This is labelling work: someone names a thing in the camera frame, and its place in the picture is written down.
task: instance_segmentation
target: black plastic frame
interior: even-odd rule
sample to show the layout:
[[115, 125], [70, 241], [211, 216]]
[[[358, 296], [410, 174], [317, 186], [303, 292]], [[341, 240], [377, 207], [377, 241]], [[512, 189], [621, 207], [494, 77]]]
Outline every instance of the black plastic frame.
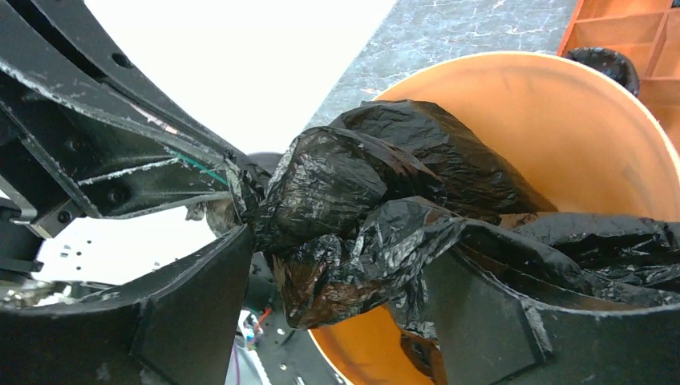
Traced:
[[549, 305], [454, 253], [424, 271], [449, 383], [680, 383], [680, 306]]
[[1, 0], [0, 39], [0, 188], [42, 237], [81, 215], [224, 199], [228, 169], [255, 189], [268, 180], [136, 69], [84, 2]]
[[223, 385], [253, 242], [245, 226], [70, 305], [0, 310], [7, 385]]

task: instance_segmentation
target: gray marble surface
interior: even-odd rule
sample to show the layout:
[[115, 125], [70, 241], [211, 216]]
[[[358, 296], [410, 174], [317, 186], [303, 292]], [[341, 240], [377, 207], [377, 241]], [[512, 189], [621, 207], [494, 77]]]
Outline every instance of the gray marble surface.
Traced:
[[577, 0], [397, 0], [307, 127], [416, 71], [488, 51], [554, 53]]

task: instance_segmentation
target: orange bin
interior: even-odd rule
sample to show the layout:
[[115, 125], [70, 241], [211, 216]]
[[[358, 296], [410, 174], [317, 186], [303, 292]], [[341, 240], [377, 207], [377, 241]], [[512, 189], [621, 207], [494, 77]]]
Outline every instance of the orange bin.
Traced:
[[[377, 99], [437, 103], [560, 211], [680, 221], [673, 145], [647, 108], [595, 70], [552, 55], [493, 52], [430, 67]], [[403, 354], [384, 308], [310, 333], [356, 385], [432, 384]]]

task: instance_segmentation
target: black plastic bag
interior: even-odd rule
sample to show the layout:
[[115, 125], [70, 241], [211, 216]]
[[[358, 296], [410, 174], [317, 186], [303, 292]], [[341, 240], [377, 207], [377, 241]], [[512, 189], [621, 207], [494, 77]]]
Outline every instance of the black plastic bag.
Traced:
[[515, 230], [617, 282], [680, 293], [680, 224], [623, 215], [559, 213]]
[[[599, 278], [579, 268], [560, 251], [483, 221], [456, 216], [422, 197], [388, 201], [369, 213], [356, 241], [317, 238], [281, 261], [277, 278], [291, 326], [317, 327], [340, 322], [398, 298], [405, 290], [422, 292], [422, 268], [454, 249], [464, 257], [478, 253], [544, 282], [595, 298], [639, 307], [680, 302], [680, 294], [637, 288]], [[306, 265], [306, 286], [299, 275]], [[305, 301], [300, 301], [301, 291]], [[418, 317], [417, 310], [404, 307]]]
[[[399, 206], [404, 205], [407, 207], [397, 209]], [[450, 229], [460, 229], [455, 231], [456, 233], [459, 232], [455, 236], [455, 244], [446, 245], [437, 240], [434, 234], [439, 234], [443, 239], [451, 240], [451, 233], [448, 232], [450, 230], [444, 230], [443, 227], [437, 229], [429, 225], [421, 228], [421, 231], [431, 233], [433, 239], [436, 239], [436, 241], [423, 243], [422, 248], [419, 249], [419, 252], [424, 255], [423, 258], [426, 264], [427, 261], [440, 255], [443, 251], [453, 249], [457, 255], [471, 258], [475, 262], [478, 262], [481, 257], [488, 258], [518, 272], [527, 274], [530, 277], [539, 278], [542, 282], [547, 282], [548, 284], [559, 286], [584, 296], [630, 304], [632, 307], [629, 309], [680, 302], [680, 294], [636, 287], [628, 285], [626, 282], [615, 282], [606, 276], [598, 275], [597, 272], [591, 274], [587, 270], [580, 269], [571, 258], [559, 250], [537, 242], [547, 241], [547, 237], [553, 237], [555, 240], [564, 241], [562, 245], [565, 245], [567, 244], [566, 242], [569, 242], [569, 239], [574, 241], [589, 239], [589, 235], [583, 234], [583, 232], [579, 233], [580, 227], [578, 225], [570, 227], [562, 223], [562, 227], [559, 230], [556, 226], [550, 227], [547, 225], [554, 221], [551, 217], [564, 214], [552, 214], [538, 219], [530, 225], [526, 225], [524, 229], [519, 228], [513, 233], [480, 221], [454, 217], [451, 214], [447, 215], [441, 209], [436, 209], [426, 202], [418, 201], [418, 198], [388, 202], [381, 209], [386, 209], [388, 206], [392, 206], [394, 213], [398, 211], [408, 213], [409, 221], [414, 223], [421, 222], [424, 217], [449, 217], [450, 219], [444, 220], [445, 225], [443, 226]], [[579, 217], [579, 215], [568, 214], [568, 217]], [[586, 214], [584, 217], [592, 218], [595, 216]], [[387, 217], [383, 217], [380, 223], [383, 223], [383, 225], [376, 225], [376, 227], [383, 229], [383, 231], [379, 237], [375, 237], [379, 240], [398, 240], [413, 230], [413, 228], [409, 229], [408, 225], [405, 224], [396, 225], [392, 220], [388, 220]], [[535, 233], [530, 231], [531, 229], [535, 229], [539, 234], [544, 235], [544, 237], [533, 235]], [[582, 229], [596, 230], [597, 227], [588, 227], [584, 224]], [[402, 231], [406, 232], [401, 236], [395, 236], [396, 233]], [[393, 243], [391, 246], [384, 244], [382, 246], [382, 249], [385, 250], [383, 251], [384, 253], [392, 254], [396, 250], [401, 250], [404, 253], [413, 255], [413, 250], [404, 249], [398, 242]], [[404, 287], [403, 292], [388, 303], [388, 309], [395, 322], [404, 330], [423, 338], [436, 340], [434, 323], [429, 317], [427, 305], [427, 287], [420, 274], [415, 274], [415, 278]]]
[[556, 211], [504, 158], [435, 103], [363, 103], [331, 127], [361, 132], [411, 152], [446, 185], [444, 205], [463, 217], [498, 224], [499, 214]]
[[356, 236], [385, 201], [422, 196], [444, 204], [443, 182], [410, 153], [341, 128], [310, 128], [281, 158], [258, 209], [259, 250], [278, 254], [335, 234]]
[[431, 379], [435, 385], [448, 384], [442, 353], [432, 341], [402, 333], [399, 345], [415, 369]]
[[565, 58], [601, 72], [634, 96], [640, 93], [638, 72], [633, 62], [621, 52], [603, 47], [581, 47], [567, 52]]

